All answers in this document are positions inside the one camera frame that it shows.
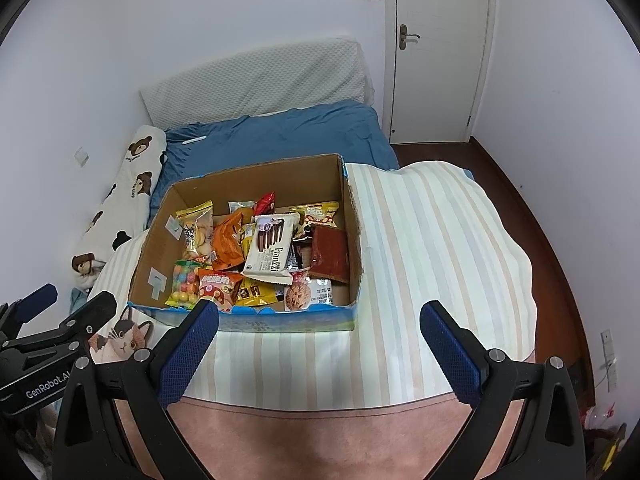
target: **screw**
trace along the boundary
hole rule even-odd
[[[151,352],[147,348],[141,348],[140,350],[136,350],[136,353],[133,354],[133,358],[136,361],[142,362],[149,359]]]
[[[557,370],[559,370],[564,366],[562,359],[555,355],[549,358],[549,364],[552,365],[552,367],[556,368]]]
[[[491,361],[501,363],[506,357],[507,355],[499,348],[491,348],[491,350],[489,350],[489,359],[491,359]]]
[[[83,355],[82,357],[79,357],[78,359],[76,359],[76,368],[79,368],[80,370],[87,368],[87,366],[89,365],[89,358],[86,355]]]

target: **white door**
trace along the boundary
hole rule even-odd
[[[391,142],[466,140],[489,0],[398,0]],[[399,47],[406,25],[406,47]]]

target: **dark brown floor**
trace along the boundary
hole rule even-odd
[[[536,360],[558,355],[570,367],[574,365],[570,371],[580,406],[593,405],[589,351],[571,289],[538,222],[495,161],[473,137],[470,142],[395,144],[393,148],[401,167],[420,160],[444,160],[472,171],[505,229],[531,260],[538,307]]]

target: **striped sheet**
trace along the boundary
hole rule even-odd
[[[347,169],[362,226],[356,330],[220,332],[185,395],[273,410],[336,410],[450,392],[418,327],[428,300],[440,300],[487,348],[517,360],[533,351],[531,264],[478,184],[445,162]],[[118,249],[94,288],[116,295],[118,314],[145,236]],[[156,323],[152,345],[164,330]]]

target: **bear print blanket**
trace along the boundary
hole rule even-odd
[[[146,227],[149,200],[166,151],[164,131],[140,126],[113,181],[71,260],[76,286],[89,290],[115,250]]]

